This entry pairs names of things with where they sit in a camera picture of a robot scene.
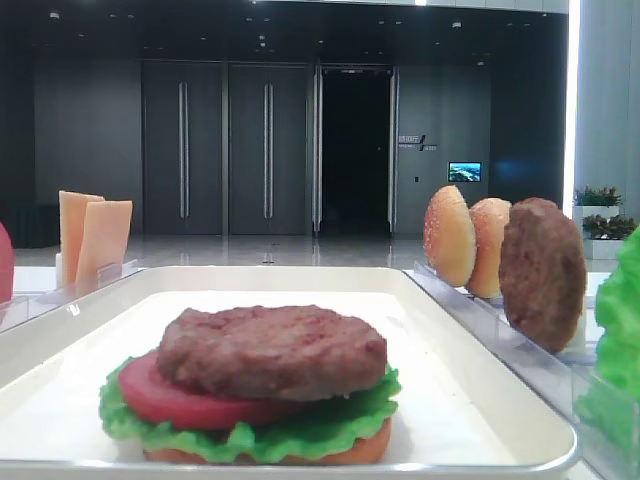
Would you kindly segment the orange cheese slice front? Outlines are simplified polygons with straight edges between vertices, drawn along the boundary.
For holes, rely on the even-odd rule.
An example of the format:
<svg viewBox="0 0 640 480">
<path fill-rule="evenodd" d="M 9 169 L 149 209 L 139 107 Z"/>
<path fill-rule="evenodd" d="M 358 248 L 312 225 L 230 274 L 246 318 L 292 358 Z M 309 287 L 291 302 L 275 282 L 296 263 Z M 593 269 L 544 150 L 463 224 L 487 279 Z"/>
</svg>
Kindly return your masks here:
<svg viewBox="0 0 640 480">
<path fill-rule="evenodd" d="M 123 264 L 132 211 L 131 200 L 87 204 L 76 272 L 77 283 L 96 277 L 104 267 Z"/>
</svg>

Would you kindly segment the orange cheese slice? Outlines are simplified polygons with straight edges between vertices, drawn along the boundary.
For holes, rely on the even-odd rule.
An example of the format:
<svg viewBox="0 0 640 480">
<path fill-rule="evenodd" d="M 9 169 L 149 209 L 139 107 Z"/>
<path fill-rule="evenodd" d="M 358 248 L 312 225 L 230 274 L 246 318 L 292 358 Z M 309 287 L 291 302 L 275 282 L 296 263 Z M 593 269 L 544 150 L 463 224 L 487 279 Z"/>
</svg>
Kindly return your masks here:
<svg viewBox="0 0 640 480">
<path fill-rule="evenodd" d="M 58 195 L 62 285 L 66 286 L 76 278 L 87 205 L 90 202 L 103 202 L 105 198 L 65 190 L 60 190 Z"/>
<path fill-rule="evenodd" d="M 87 204 L 76 272 L 77 283 L 96 277 L 104 267 L 123 264 L 132 211 L 131 200 Z"/>
</svg>

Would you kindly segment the upright brown meat patty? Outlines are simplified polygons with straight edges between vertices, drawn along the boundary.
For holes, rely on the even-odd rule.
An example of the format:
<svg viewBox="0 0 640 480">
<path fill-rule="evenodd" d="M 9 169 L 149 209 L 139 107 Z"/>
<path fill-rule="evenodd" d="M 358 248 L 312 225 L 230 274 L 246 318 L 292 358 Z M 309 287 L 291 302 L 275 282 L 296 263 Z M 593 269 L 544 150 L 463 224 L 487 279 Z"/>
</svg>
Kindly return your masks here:
<svg viewBox="0 0 640 480">
<path fill-rule="evenodd" d="M 550 353 L 577 330 L 587 272 L 581 234 L 549 200 L 515 203 L 504 228 L 499 282 L 512 328 Z"/>
</svg>

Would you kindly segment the red tomato slice on stack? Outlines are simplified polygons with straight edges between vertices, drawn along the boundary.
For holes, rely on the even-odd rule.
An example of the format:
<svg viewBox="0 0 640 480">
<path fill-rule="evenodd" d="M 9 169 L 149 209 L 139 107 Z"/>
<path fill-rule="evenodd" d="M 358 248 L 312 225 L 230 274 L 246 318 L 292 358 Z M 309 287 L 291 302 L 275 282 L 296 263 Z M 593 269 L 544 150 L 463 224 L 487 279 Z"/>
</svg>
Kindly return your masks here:
<svg viewBox="0 0 640 480">
<path fill-rule="evenodd" d="M 237 423 L 274 423 L 312 406 L 310 402 L 222 398 L 187 389 L 162 377 L 152 350 L 133 359 L 117 376 L 126 405 L 152 424 L 170 422 L 177 429 L 229 430 Z"/>
</svg>

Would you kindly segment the orange cheese slice rear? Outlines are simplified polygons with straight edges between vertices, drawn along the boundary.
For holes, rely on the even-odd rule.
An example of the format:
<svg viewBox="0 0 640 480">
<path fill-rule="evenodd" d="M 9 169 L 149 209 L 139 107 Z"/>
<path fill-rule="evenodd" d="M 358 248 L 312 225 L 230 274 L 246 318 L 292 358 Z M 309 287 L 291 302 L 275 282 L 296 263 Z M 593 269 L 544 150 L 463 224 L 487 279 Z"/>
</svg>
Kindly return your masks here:
<svg viewBox="0 0 640 480">
<path fill-rule="evenodd" d="M 66 286 L 76 278 L 87 205 L 90 202 L 103 202 L 105 198 L 65 190 L 60 190 L 58 195 L 62 285 Z"/>
</svg>

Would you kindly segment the upright red tomato slice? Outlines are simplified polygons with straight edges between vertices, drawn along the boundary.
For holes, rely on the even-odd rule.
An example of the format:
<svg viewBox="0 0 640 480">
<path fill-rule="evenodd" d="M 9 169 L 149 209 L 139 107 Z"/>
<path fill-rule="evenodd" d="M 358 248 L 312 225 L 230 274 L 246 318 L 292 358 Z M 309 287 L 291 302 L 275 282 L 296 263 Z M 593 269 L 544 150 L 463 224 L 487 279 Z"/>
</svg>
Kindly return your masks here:
<svg viewBox="0 0 640 480">
<path fill-rule="evenodd" d="M 15 254 L 11 239 L 3 224 L 0 224 L 0 302 L 11 300 L 13 294 Z"/>
</svg>

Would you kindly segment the upright green lettuce leaf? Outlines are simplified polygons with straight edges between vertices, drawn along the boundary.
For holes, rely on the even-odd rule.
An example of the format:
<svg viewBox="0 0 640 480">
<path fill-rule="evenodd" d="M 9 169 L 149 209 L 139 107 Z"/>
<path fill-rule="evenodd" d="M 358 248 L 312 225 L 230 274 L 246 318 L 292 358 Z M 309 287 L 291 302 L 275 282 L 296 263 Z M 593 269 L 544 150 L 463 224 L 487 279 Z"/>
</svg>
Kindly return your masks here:
<svg viewBox="0 0 640 480">
<path fill-rule="evenodd" d="M 639 418 L 639 233 L 618 252 L 618 267 L 597 290 L 595 320 L 604 329 L 597 378 L 577 401 L 582 420 L 622 450 L 634 449 Z"/>
</svg>

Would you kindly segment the sesame bun half far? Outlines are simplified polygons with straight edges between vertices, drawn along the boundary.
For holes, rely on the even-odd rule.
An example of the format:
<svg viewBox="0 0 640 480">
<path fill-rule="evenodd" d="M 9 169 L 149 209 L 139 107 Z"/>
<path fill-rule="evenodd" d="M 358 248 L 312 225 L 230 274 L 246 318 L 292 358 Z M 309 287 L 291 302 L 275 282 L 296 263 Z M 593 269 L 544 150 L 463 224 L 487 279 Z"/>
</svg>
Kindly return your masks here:
<svg viewBox="0 0 640 480">
<path fill-rule="evenodd" d="M 469 208 L 455 185 L 440 188 L 424 218 L 424 249 L 428 264 L 453 287 L 463 287 L 476 260 L 476 236 Z"/>
</svg>

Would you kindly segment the sesame bun half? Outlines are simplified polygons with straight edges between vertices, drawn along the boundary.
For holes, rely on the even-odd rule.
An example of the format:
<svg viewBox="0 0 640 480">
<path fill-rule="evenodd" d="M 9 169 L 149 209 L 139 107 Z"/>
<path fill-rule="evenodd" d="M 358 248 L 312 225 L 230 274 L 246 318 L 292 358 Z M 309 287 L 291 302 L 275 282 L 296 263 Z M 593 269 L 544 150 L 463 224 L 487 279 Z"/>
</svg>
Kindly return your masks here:
<svg viewBox="0 0 640 480">
<path fill-rule="evenodd" d="M 453 287 L 463 287 L 476 260 L 476 236 L 469 208 L 455 185 L 440 188 L 424 218 L 424 249 L 428 264 Z"/>
<path fill-rule="evenodd" d="M 504 227 L 509 221 L 511 203 L 499 198 L 485 198 L 470 209 L 476 236 L 476 260 L 466 289 L 475 296 L 500 295 L 499 265 Z"/>
</svg>

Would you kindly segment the sesame bun half near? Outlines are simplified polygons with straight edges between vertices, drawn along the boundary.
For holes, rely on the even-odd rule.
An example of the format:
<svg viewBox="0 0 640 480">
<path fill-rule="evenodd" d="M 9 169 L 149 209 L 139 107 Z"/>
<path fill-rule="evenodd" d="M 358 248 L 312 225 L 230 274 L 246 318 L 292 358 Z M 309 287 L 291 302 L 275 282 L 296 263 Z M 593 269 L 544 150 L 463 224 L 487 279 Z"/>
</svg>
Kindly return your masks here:
<svg viewBox="0 0 640 480">
<path fill-rule="evenodd" d="M 476 236 L 476 260 L 466 289 L 475 296 L 500 295 L 499 265 L 504 227 L 509 221 L 511 203 L 499 198 L 485 198 L 470 209 Z"/>
</svg>

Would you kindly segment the bottom bun on tray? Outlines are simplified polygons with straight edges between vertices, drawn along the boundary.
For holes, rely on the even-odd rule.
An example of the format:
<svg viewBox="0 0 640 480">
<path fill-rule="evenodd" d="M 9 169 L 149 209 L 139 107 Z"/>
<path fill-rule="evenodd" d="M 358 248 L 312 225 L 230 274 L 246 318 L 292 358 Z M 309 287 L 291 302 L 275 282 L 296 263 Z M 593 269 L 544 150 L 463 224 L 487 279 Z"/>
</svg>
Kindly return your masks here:
<svg viewBox="0 0 640 480">
<path fill-rule="evenodd" d="M 309 459 L 301 456 L 289 455 L 279 461 L 280 465 L 362 465 L 378 463 L 388 447 L 392 430 L 392 419 L 387 418 L 380 430 L 371 438 L 359 438 L 349 450 L 336 454 L 325 455 L 318 459 Z M 211 464 L 220 465 L 220 462 L 210 462 L 197 454 L 188 453 L 176 449 L 143 450 L 146 460 L 165 462 L 172 464 Z"/>
</svg>

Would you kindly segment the white planter with plants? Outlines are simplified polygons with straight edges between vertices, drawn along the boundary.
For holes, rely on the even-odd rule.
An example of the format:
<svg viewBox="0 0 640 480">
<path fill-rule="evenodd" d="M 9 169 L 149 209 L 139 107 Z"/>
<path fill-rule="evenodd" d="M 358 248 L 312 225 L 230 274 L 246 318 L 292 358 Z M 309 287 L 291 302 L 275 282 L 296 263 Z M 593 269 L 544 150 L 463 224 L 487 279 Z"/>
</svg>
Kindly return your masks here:
<svg viewBox="0 0 640 480">
<path fill-rule="evenodd" d="M 614 260 L 623 242 L 636 230 L 636 221 L 621 213 L 622 196 L 615 186 L 577 189 L 573 218 L 583 241 L 585 257 Z"/>
</svg>

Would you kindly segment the clear acrylic rail left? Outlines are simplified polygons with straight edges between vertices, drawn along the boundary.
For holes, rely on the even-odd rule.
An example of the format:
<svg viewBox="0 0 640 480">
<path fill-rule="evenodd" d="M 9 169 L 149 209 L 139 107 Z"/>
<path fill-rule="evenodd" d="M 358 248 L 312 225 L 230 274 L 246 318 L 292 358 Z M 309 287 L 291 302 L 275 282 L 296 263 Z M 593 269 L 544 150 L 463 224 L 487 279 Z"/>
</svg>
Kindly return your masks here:
<svg viewBox="0 0 640 480">
<path fill-rule="evenodd" d="M 79 284 L 60 287 L 55 267 L 19 266 L 15 269 L 13 298 L 1 304 L 1 331 L 35 319 L 141 270 L 136 260 L 111 265 Z"/>
</svg>

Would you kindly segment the clear acrylic rail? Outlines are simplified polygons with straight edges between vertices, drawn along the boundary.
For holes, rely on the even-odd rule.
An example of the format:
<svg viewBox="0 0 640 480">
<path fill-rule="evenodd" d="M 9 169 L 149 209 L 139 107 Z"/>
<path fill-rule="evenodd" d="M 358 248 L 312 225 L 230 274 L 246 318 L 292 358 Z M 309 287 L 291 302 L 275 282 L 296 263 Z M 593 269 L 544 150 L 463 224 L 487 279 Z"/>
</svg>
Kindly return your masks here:
<svg viewBox="0 0 640 480">
<path fill-rule="evenodd" d="M 111 265 L 79 284 L 60 287 L 55 267 L 19 266 L 15 269 L 13 298 L 1 304 L 1 331 L 35 319 L 141 270 L 136 260 Z"/>
<path fill-rule="evenodd" d="M 602 329 L 595 322 L 596 288 L 609 274 L 590 272 L 579 329 L 552 355 L 508 325 L 500 299 L 483 300 L 441 281 L 415 263 L 410 277 L 498 359 L 578 429 L 582 458 L 601 479 L 639 477 L 639 403 L 596 372 Z"/>
</svg>

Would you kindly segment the clear acrylic rail right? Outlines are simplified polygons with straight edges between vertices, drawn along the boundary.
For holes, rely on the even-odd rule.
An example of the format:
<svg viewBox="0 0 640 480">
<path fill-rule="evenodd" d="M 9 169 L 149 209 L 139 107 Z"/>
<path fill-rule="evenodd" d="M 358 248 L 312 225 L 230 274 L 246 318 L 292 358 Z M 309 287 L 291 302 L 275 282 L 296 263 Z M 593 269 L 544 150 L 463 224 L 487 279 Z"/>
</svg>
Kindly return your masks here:
<svg viewBox="0 0 640 480">
<path fill-rule="evenodd" d="M 639 403 L 596 372 L 602 329 L 595 322 L 596 288 L 609 274 L 590 272 L 579 329 L 552 355 L 508 325 L 500 299 L 483 300 L 441 281 L 415 263 L 410 277 L 498 359 L 578 429 L 582 458 L 601 479 L 639 477 Z"/>
</svg>

